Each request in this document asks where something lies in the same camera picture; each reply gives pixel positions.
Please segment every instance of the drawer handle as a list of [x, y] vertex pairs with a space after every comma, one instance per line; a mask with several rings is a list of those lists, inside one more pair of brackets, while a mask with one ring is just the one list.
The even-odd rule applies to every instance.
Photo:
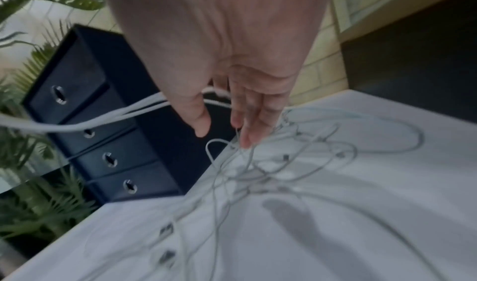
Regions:
[[91, 129], [85, 129], [83, 131], [83, 136], [87, 139], [90, 139], [90, 138], [94, 137], [95, 134], [96, 133], [94, 131], [92, 131]]
[[131, 180], [125, 180], [123, 187], [129, 194], [135, 194], [138, 191], [138, 186], [136, 186]]
[[115, 159], [110, 152], [103, 153], [103, 161], [110, 168], [116, 167], [118, 165], [118, 160]]
[[53, 85], [51, 87], [51, 94], [53, 95], [53, 98], [55, 98], [56, 103], [61, 105], [66, 104], [65, 91], [61, 86]]

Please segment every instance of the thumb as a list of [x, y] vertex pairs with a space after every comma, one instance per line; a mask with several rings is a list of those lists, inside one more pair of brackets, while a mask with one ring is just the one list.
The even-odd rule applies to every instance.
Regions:
[[210, 115], [201, 93], [195, 96], [163, 93], [182, 120], [194, 129], [196, 136], [202, 138], [209, 132]]

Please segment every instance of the tangled cable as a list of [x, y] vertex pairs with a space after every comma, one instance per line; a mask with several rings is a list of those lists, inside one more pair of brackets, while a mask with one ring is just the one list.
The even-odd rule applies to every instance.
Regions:
[[[213, 91], [213, 88], [208, 87], [203, 91], [203, 93], [210, 93]], [[204, 101], [208, 104], [230, 108], [230, 105], [226, 103], [207, 99]], [[49, 125], [12, 118], [5, 115], [0, 115], [0, 125], [35, 132], [75, 132], [128, 119], [168, 105], [170, 105], [170, 103], [166, 101], [162, 93], [158, 93], [128, 107], [117, 109], [89, 121], [74, 125]], [[293, 121], [288, 117], [290, 112], [302, 110], [322, 111], [331, 115], [303, 121]], [[366, 119], [370, 121], [380, 121], [404, 126], [410, 133], [415, 135], [416, 142], [412, 146], [402, 148], [400, 150], [372, 150], [358, 148], [349, 142], [334, 140], [333, 136], [335, 136], [341, 127], [339, 120], [350, 119]], [[303, 125], [312, 122], [328, 124], [320, 127], [318, 131], [315, 131], [314, 133], [310, 133], [302, 129]], [[257, 159], [258, 147], [268, 143], [281, 142], [283, 140], [293, 140], [300, 143], [301, 146], [296, 152], [282, 154], [281, 157], [277, 156], [276, 154], [269, 154], [268, 158], [265, 157], [264, 159]], [[209, 152], [209, 145], [213, 143], [226, 144], [227, 147], [224, 149], [223, 153], [230, 153], [225, 159], [222, 160], [220, 164], [213, 159]], [[341, 109], [324, 109], [318, 107], [286, 108], [282, 114], [279, 124], [275, 127], [272, 134], [260, 145], [253, 147], [251, 150], [242, 150], [236, 142], [232, 141], [226, 141], [222, 139], [210, 140], [206, 145], [205, 152], [211, 161], [212, 167], [216, 171], [210, 187], [202, 192], [197, 190], [198, 192], [194, 193], [192, 196], [186, 196], [186, 199], [179, 205], [174, 204], [166, 208], [152, 209], [151, 213], [148, 213], [148, 221], [165, 221], [165, 223], [163, 223], [158, 230], [155, 229], [147, 234], [143, 234], [140, 236], [140, 239], [136, 241], [124, 238], [124, 241], [128, 241], [129, 244], [125, 245], [120, 250], [116, 250], [110, 254], [102, 256], [101, 259], [96, 259], [95, 262], [100, 261], [99, 265], [97, 265], [94, 270], [80, 278], [78, 281], [95, 281], [121, 261], [126, 259], [131, 260], [134, 258], [137, 259], [143, 255], [149, 255], [153, 269], [137, 281], [145, 280], [147, 277], [155, 274], [158, 270], [163, 270], [165, 274], [164, 278], [161, 280], [169, 280], [176, 276], [174, 274], [174, 269], [180, 271], [180, 278], [183, 281], [189, 281], [191, 280], [191, 276], [189, 276], [189, 265], [193, 259], [193, 256], [211, 238], [213, 239], [214, 244], [213, 255], [211, 257], [212, 266], [210, 268], [210, 273], [205, 280], [212, 281], [216, 271], [219, 229], [221, 225], [226, 220], [230, 208], [234, 204], [242, 201], [250, 195], [257, 194], [286, 194], [299, 198], [313, 198], [338, 205], [358, 213], [379, 225], [404, 246], [406, 246], [408, 250], [421, 261], [423, 266], [425, 266], [429, 272], [435, 276], [437, 280], [447, 281], [446, 277], [425, 257], [425, 255], [390, 223], [386, 222], [384, 219], [378, 217], [367, 209], [326, 195], [322, 195], [318, 192], [314, 192], [312, 188], [305, 188], [299, 182], [300, 180], [306, 179], [307, 177], [317, 173], [321, 169], [329, 166], [337, 160], [345, 159], [346, 161], [341, 165], [347, 165], [356, 159], [358, 153], [387, 154], [409, 152], [420, 148], [423, 144], [423, 132], [416, 126], [402, 121], [362, 115]], [[319, 150], [310, 150], [312, 147], [319, 147]], [[311, 171], [305, 172], [303, 175], [284, 177], [283, 172], [286, 172], [286, 168], [307, 153], [314, 155], [315, 158], [325, 155], [324, 161], [316, 165], [316, 167]], [[236, 169], [237, 167], [230, 168], [234, 160], [239, 157], [241, 157], [242, 161], [245, 162], [245, 165], [243, 167], [239, 167], [240, 169]], [[228, 189], [228, 186], [230, 185], [235, 187], [232, 194]], [[218, 189], [224, 190], [226, 198], [225, 204], [221, 208], [221, 210], [225, 210], [222, 217], [218, 217], [219, 205], [216, 196], [216, 191]], [[211, 230], [208, 235], [200, 241], [197, 247], [194, 249], [188, 249], [183, 237], [183, 226], [181, 225], [181, 221], [199, 209], [204, 209], [210, 205], [212, 205], [213, 208], [211, 214], [213, 225], [211, 226]], [[104, 225], [108, 225], [108, 223], [104, 222], [99, 226], [99, 228], [103, 227]], [[84, 256], [86, 258], [91, 257], [91, 252], [89, 251], [90, 239], [91, 237], [95, 236], [97, 232], [98, 228], [91, 232], [85, 243]], [[177, 248], [165, 249], [161, 247], [165, 241], [174, 237], [176, 237], [176, 241], [178, 242]]]

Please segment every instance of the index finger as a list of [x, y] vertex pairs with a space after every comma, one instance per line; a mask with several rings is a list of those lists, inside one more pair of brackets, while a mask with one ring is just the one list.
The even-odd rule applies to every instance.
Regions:
[[288, 103], [289, 95], [290, 92], [264, 95], [260, 112], [248, 130], [248, 138], [252, 144], [260, 143], [272, 132]]

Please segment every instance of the drawer unit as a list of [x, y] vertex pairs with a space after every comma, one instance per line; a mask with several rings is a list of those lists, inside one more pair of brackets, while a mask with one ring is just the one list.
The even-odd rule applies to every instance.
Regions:
[[[65, 124], [84, 122], [124, 106], [126, 104], [118, 94], [114, 90], [108, 89], [77, 115], [66, 121]], [[133, 120], [128, 119], [86, 129], [82, 132], [51, 134], [51, 137], [64, 147], [65, 156], [71, 157], [133, 125]]]
[[[122, 35], [76, 25], [23, 103], [36, 121], [76, 124], [157, 92]], [[226, 101], [214, 94], [207, 98]], [[185, 194], [210, 166], [206, 143], [235, 136], [230, 109], [207, 108], [212, 125], [204, 138], [197, 138], [171, 107], [49, 137], [100, 202]], [[212, 144], [212, 156], [224, 147]]]
[[174, 179], [161, 162], [99, 178], [87, 184], [104, 201], [180, 194]]

